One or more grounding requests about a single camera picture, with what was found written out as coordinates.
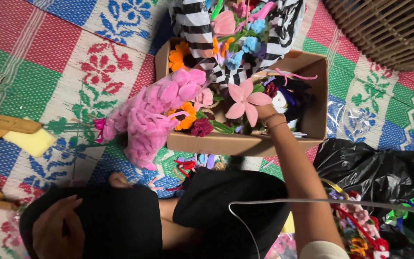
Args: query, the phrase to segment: blue pipe cleaner flower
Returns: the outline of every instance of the blue pipe cleaner flower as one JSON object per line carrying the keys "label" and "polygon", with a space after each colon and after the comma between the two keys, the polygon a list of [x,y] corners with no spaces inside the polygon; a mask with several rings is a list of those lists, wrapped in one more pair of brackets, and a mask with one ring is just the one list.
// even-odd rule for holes
{"label": "blue pipe cleaner flower", "polygon": [[258,19],[254,21],[253,23],[248,23],[247,29],[253,30],[253,32],[256,34],[262,33],[266,29],[265,20]]}
{"label": "blue pipe cleaner flower", "polygon": [[241,65],[242,56],[244,55],[244,51],[239,51],[234,53],[232,58],[228,58],[228,60],[224,63],[226,67],[230,70],[238,69]]}
{"label": "blue pipe cleaner flower", "polygon": [[258,42],[258,39],[255,37],[246,37],[244,44],[242,45],[242,50],[245,53],[256,53],[260,51],[261,43]]}

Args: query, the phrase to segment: pink flower bundle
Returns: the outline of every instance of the pink flower bundle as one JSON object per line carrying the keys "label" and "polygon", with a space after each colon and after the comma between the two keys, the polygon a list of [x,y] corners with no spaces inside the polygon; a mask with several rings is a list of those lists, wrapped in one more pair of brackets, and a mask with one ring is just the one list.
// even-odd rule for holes
{"label": "pink flower bundle", "polygon": [[112,140],[118,132],[128,133],[128,145],[124,150],[133,164],[156,170],[153,160],[164,146],[167,137],[179,124],[172,120],[186,112],[176,112],[169,117],[162,115],[169,109],[180,107],[202,91],[205,72],[193,69],[177,70],[154,84],[143,88],[136,96],[126,100],[107,116],[103,138]]}

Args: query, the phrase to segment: person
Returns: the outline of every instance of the person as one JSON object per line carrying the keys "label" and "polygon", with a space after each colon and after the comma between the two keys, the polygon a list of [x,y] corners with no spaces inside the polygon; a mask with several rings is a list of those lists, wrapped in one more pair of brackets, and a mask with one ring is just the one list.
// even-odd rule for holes
{"label": "person", "polygon": [[146,187],[130,186],[119,172],[111,174],[109,186],[51,188],[20,219],[29,255],[40,259],[264,258],[292,211],[299,258],[349,258],[328,203],[231,205],[244,223],[230,213],[228,204],[233,201],[327,199],[285,117],[272,105],[256,108],[275,145],[285,182],[262,172],[201,167],[180,198],[167,200],[159,200]]}

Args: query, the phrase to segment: pipe cleaner sunflower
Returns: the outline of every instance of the pipe cleaner sunflower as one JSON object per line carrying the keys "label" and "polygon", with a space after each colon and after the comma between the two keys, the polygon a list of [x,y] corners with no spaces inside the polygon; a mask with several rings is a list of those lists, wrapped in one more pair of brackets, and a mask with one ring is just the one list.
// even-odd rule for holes
{"label": "pipe cleaner sunflower", "polygon": [[190,47],[186,41],[175,45],[175,50],[170,50],[169,53],[169,68],[177,71],[180,68],[185,68],[184,59],[191,55]]}
{"label": "pipe cleaner sunflower", "polygon": [[196,110],[194,109],[192,103],[188,101],[184,102],[183,105],[181,105],[181,107],[178,109],[170,109],[167,112],[167,115],[169,116],[176,112],[182,112],[182,111],[187,112],[189,115],[188,116],[178,115],[172,118],[172,119],[177,119],[178,121],[180,121],[180,124],[178,124],[175,127],[175,130],[187,130],[191,128],[194,121],[196,120]]}

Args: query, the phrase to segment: woven mat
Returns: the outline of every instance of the woven mat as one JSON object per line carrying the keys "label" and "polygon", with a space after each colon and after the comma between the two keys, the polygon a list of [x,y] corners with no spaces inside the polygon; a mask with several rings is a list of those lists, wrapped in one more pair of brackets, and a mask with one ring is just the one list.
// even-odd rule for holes
{"label": "woven mat", "polygon": [[[114,141],[94,143],[97,132],[91,121],[154,81],[154,54],[171,35],[164,16],[168,2],[63,3],[0,0],[0,114],[28,116],[59,137],[41,158],[0,140],[0,188],[10,198],[31,202],[53,184],[68,185],[72,179],[101,184],[118,170],[130,182],[149,184],[160,197],[172,196],[164,189],[178,185],[171,171],[174,160],[192,154],[163,148],[155,161],[157,171],[139,170]],[[108,8],[110,3],[121,5],[119,15]],[[102,13],[112,25],[104,22]],[[116,30],[119,17],[133,21],[133,29],[126,30],[132,33]],[[109,38],[129,47],[94,34],[105,30]],[[316,0],[306,3],[293,48],[325,54],[329,60],[330,137],[364,141],[380,149],[414,150],[414,72],[397,73],[369,62]],[[316,150],[307,151],[310,159]],[[247,157],[243,168],[282,178],[276,158]],[[12,241],[7,213],[0,210],[0,258],[20,258]]]}

